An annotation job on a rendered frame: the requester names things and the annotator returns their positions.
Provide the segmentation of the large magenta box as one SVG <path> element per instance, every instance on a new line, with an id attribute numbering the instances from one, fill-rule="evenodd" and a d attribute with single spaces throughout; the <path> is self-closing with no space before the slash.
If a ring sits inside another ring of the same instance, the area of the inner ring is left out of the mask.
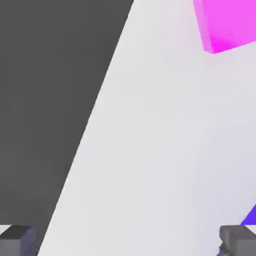
<path id="1" fill-rule="evenodd" d="M 193 0 L 193 6 L 206 52 L 256 42 L 256 0 Z"/>

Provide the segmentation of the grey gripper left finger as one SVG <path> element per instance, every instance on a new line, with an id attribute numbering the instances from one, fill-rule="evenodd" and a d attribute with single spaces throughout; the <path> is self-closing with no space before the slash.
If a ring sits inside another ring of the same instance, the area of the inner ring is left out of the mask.
<path id="1" fill-rule="evenodd" d="M 0 234 L 0 256 L 37 256 L 36 228 L 14 224 Z"/>

